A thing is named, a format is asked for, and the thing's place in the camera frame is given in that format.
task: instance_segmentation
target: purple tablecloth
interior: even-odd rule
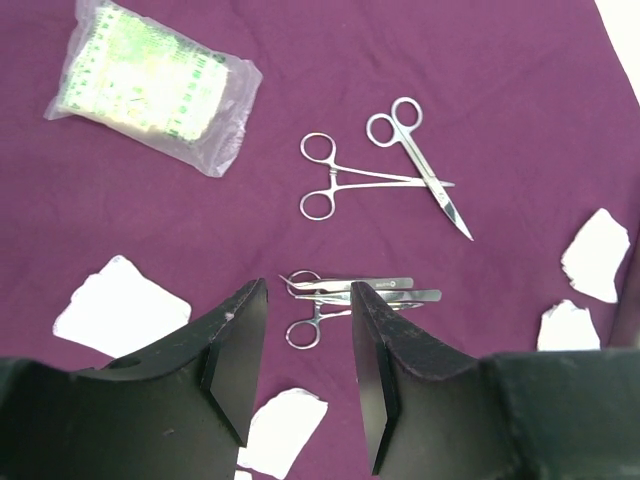
[[[244,146],[211,179],[106,127],[44,120],[74,2],[3,2],[0,355],[103,365],[51,326],[115,254],[195,316],[265,276],[258,404],[293,386],[329,402],[288,478],[365,479],[349,320],[326,321],[316,349],[291,349],[284,330],[311,305],[288,297],[277,274],[413,276],[444,296],[407,317],[476,356],[533,349],[541,313],[563,298],[591,309],[606,342],[614,307],[573,291],[559,262],[599,207],[636,238],[640,109],[591,0],[121,3],[256,62],[264,83]],[[339,163],[417,176],[400,146],[365,136],[367,118],[405,95],[423,106],[416,141],[456,183],[449,193],[474,243],[422,189],[342,192],[324,222],[298,211],[328,182],[298,151],[311,131],[335,138]]]

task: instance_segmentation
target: clear plastic packaging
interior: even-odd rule
[[[45,118],[81,115],[221,177],[238,155],[262,74],[109,0],[77,0]]]

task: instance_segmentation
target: gauze package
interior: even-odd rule
[[[262,74],[109,0],[77,0],[49,120],[80,115],[221,177],[238,155]]]

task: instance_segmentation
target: white surface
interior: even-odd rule
[[[280,480],[327,413],[328,405],[301,388],[272,398],[251,420],[247,448],[238,465]]]
[[[589,309],[580,309],[570,300],[542,315],[538,350],[599,350],[600,338],[591,322]]]
[[[640,0],[596,0],[596,4],[640,103]]]
[[[605,209],[598,210],[562,256],[571,286],[607,303],[616,303],[614,278],[629,249],[627,230]]]
[[[53,334],[118,358],[186,325],[190,315],[187,302],[118,255],[73,293]]]
[[[249,472],[243,472],[242,470],[236,470],[236,475],[233,480],[252,480],[253,476]]]

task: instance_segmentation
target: plastic bag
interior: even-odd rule
[[[77,0],[45,118],[81,115],[221,177],[238,155],[262,74],[109,0]]]

